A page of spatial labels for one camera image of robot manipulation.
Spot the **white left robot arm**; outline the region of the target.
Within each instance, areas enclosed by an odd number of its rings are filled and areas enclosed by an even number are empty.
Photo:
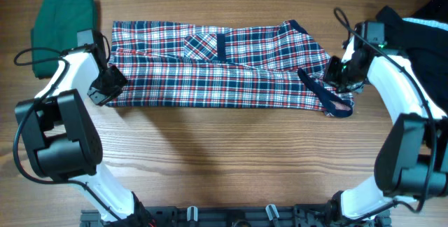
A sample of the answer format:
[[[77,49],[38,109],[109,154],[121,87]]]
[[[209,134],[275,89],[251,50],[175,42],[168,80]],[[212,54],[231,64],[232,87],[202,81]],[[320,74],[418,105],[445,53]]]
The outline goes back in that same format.
[[[59,66],[47,86],[15,107],[13,159],[34,183],[78,188],[105,226],[145,226],[150,216],[144,206],[102,162],[102,142],[84,105],[90,98],[102,106],[126,84],[108,67],[109,53],[85,44],[57,54]]]

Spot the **folded green cloth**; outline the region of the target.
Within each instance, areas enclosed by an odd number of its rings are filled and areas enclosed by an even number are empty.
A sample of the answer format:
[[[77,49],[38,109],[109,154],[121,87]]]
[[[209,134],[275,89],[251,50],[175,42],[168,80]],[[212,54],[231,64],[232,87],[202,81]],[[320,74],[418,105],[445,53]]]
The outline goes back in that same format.
[[[77,33],[97,28],[95,0],[43,0],[31,29],[32,66],[35,77],[50,78],[57,71],[57,62],[42,60],[57,57],[78,45]]]

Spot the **black garment pile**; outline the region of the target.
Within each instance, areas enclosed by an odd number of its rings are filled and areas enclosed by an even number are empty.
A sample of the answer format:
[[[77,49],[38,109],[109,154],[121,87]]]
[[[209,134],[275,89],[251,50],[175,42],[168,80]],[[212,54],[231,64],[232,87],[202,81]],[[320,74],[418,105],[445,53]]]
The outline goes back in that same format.
[[[376,19],[385,25],[388,44],[397,46],[409,56],[419,82],[429,97],[447,111],[447,30],[426,26],[447,23],[447,0],[431,0],[411,15],[412,21],[402,19],[391,7],[383,7]]]

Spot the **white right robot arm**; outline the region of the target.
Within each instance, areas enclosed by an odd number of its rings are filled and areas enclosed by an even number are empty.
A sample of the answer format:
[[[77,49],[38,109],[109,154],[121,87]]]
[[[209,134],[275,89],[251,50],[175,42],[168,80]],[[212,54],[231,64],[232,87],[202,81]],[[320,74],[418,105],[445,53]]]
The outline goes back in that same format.
[[[365,221],[396,205],[447,196],[447,114],[426,94],[411,62],[376,56],[359,75],[377,89],[393,127],[374,174],[335,198],[341,219]]]

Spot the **plaid red blue shirt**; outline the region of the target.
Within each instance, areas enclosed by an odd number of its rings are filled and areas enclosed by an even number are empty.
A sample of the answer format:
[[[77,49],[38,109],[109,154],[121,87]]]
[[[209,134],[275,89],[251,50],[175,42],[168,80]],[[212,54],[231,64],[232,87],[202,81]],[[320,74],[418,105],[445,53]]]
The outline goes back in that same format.
[[[112,105],[306,109],[346,118],[354,97],[323,80],[329,62],[294,20],[238,29],[116,21],[110,63],[127,85]]]

